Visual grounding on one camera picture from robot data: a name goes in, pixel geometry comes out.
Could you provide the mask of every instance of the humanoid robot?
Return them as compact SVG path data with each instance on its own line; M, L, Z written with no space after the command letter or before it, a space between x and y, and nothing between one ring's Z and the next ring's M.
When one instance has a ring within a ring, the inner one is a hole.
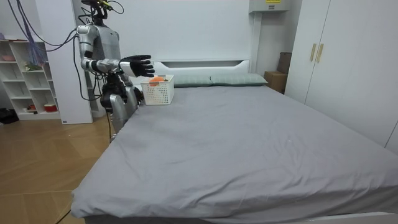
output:
M138 107L136 93L129 77L153 77L155 70L150 64L150 55L136 55L121 59L119 34L103 23L113 8L106 0L81 0L89 5L92 22L77 27L80 41L81 66L92 73L106 74L101 105L111 113L111 122L116 133Z

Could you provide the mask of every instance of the yellow label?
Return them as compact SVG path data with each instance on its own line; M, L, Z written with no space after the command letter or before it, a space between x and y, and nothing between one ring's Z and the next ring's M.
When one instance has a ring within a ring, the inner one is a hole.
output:
M279 4L281 0L266 0L266 3Z

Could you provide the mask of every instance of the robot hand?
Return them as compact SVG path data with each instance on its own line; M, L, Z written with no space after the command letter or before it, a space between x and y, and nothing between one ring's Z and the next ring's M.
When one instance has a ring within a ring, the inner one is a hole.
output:
M135 55L126 57L119 62L119 68L131 77L153 77L155 70L150 64L150 55Z

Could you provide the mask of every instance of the plastic basket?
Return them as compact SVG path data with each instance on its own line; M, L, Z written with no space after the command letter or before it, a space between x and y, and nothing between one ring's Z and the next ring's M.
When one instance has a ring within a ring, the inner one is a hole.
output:
M150 82L150 79L141 82L146 105L169 105L172 103L174 97L174 75L158 76L167 79L167 82Z

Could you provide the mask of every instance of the pillow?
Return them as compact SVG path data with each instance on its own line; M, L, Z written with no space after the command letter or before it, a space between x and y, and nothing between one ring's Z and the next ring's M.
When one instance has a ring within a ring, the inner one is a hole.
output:
M246 74L219 74L210 76L213 85L220 86L261 86L267 81L255 73Z
M174 75L174 87L201 87L213 84L209 75Z

